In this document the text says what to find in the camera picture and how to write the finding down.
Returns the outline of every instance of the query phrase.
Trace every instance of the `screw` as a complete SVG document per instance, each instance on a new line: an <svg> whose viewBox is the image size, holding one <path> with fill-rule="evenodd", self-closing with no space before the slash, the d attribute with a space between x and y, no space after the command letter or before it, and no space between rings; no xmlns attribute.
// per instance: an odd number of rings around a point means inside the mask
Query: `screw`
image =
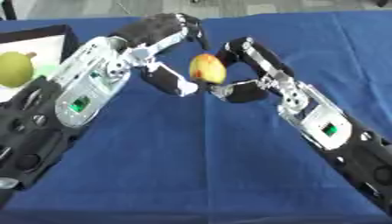
<svg viewBox="0 0 392 224"><path fill-rule="evenodd" d="M34 121L35 124L37 124L38 126L44 126L44 124L46 123L46 116L44 115L35 115L32 120Z"/></svg>
<svg viewBox="0 0 392 224"><path fill-rule="evenodd" d="M226 43L226 44L225 44L225 50L226 50L226 51L230 51L230 44L229 44L229 43Z"/></svg>
<svg viewBox="0 0 392 224"><path fill-rule="evenodd" d="M242 44L242 48L245 50L248 50L251 47L251 44L249 42L245 42Z"/></svg>
<svg viewBox="0 0 392 224"><path fill-rule="evenodd" d="M365 131L362 134L360 134L360 140L366 142L372 140L372 136L369 132Z"/></svg>
<svg viewBox="0 0 392 224"><path fill-rule="evenodd" d="M254 41L252 38L247 38L247 42L249 42L251 45L252 45L253 43L255 43L255 41Z"/></svg>

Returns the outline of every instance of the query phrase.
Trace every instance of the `black frame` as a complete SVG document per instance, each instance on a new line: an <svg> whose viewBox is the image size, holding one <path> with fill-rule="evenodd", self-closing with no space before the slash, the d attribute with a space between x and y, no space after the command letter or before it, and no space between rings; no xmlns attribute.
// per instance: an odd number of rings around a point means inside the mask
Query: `black frame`
<svg viewBox="0 0 392 224"><path fill-rule="evenodd" d="M2 2L2 7L4 10L5 18L7 20L17 20L17 13L15 13L12 0L4 0Z"/></svg>

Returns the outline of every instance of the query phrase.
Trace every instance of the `green pear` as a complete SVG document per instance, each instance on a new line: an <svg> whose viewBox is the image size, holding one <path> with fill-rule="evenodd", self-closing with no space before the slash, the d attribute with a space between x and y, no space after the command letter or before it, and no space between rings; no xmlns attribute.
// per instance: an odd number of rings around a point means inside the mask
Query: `green pear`
<svg viewBox="0 0 392 224"><path fill-rule="evenodd" d="M0 85L18 88L32 79L35 53L5 52L0 55Z"/></svg>

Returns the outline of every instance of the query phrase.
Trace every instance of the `table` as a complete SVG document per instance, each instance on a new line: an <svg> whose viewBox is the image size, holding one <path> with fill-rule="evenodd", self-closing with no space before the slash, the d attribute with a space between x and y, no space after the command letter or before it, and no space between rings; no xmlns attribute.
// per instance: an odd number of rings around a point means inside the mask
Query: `table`
<svg viewBox="0 0 392 224"><path fill-rule="evenodd" d="M280 55L300 80L392 139L392 28L386 24L391 18L390 11L290 13L208 19L204 26L210 53L250 35ZM7 21L0 30L69 24L86 41L133 21ZM198 45L183 44L162 60L186 74L190 59L200 53ZM229 72L230 79L254 77L243 65ZM210 94L179 99L135 73L63 161L6 208L34 210L47 219L62 215L56 223L66 222L70 213L108 223L103 215L124 212L192 214L194 223L385 219L278 117L274 101L233 105Z"/></svg>

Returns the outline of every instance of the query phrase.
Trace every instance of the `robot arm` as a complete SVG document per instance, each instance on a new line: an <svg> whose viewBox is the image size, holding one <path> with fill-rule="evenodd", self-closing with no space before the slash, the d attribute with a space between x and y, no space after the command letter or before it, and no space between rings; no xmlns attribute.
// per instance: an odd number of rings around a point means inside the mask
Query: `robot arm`
<svg viewBox="0 0 392 224"><path fill-rule="evenodd" d="M47 79L0 105L0 189L32 186L88 129L100 109L141 69L150 84L185 96L198 90L157 56L184 40L207 39L197 18L158 14L81 46Z"/></svg>
<svg viewBox="0 0 392 224"><path fill-rule="evenodd" d="M223 101L280 96L278 114L353 187L392 215L392 148L389 141L346 114L315 87L293 78L293 72L252 38L224 45L217 57L229 66L250 65L257 78L228 86L211 86Z"/></svg>

